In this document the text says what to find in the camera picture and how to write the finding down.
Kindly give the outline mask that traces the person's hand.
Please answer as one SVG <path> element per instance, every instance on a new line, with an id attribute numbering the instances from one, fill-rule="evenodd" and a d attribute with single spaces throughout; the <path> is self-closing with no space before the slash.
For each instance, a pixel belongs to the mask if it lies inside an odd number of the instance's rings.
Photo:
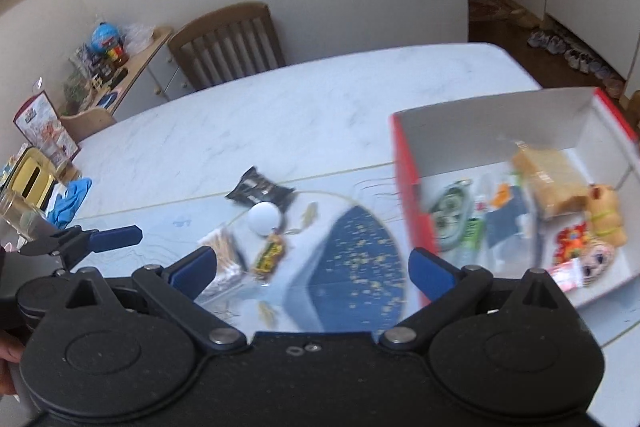
<path id="1" fill-rule="evenodd" d="M 11 364 L 21 362 L 24 352 L 23 343 L 6 332 L 0 334 L 0 393 L 15 395 L 15 385 L 11 375 Z"/>

